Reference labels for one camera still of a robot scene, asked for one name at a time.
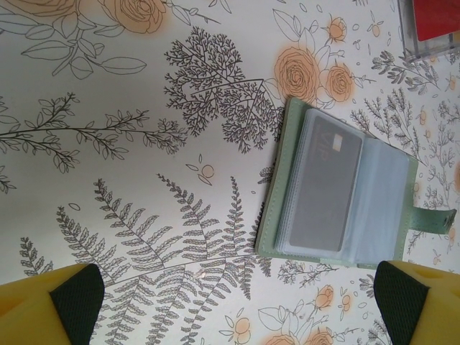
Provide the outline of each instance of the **printed pattern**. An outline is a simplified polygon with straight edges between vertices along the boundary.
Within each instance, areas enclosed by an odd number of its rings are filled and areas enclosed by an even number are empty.
[[[289,96],[414,156],[417,206],[459,207],[460,53],[406,63],[398,20],[396,0],[0,0],[1,282],[98,265],[92,344],[390,345],[373,271],[254,244]],[[459,272],[456,228],[410,231],[405,259]]]

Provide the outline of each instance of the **wallet strap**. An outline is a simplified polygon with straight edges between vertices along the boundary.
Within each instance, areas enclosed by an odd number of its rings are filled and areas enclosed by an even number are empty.
[[[413,207],[410,217],[410,229],[431,234],[447,234],[454,222],[457,210],[428,210]]]

